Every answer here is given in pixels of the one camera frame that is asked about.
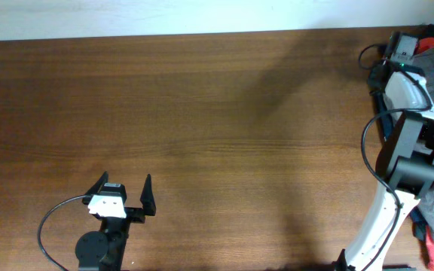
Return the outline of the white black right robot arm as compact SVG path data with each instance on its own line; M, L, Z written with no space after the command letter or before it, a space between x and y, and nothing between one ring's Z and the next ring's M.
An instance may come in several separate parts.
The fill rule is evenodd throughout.
M374 201L357 237L334 262L335 270L382 270L384 258L403 221L420 200L434 190L434 117L425 88L402 64L389 62L425 99L422 108L398 108L390 137L368 166L377 179Z

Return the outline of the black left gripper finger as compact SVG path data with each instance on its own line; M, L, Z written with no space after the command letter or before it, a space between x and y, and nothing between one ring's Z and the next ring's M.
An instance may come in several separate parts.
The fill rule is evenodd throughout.
M104 172L98 181L90 187L90 189L84 194L84 198L82 199L82 203L84 205L88 205L95 194L98 194L101 188L109 181L109 174Z
M156 215L156 203L152 190L151 175L147 174L144 187L140 196L143 212L146 216Z

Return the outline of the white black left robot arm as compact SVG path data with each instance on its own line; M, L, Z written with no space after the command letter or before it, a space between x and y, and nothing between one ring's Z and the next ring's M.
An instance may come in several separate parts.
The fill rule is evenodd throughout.
M110 183L104 172L85 193L82 203L101 222L97 231L85 233L75 246L79 270L120 270L132 224L143 224L156 215L151 175L147 175L140 196L140 207L127 207L126 188Z

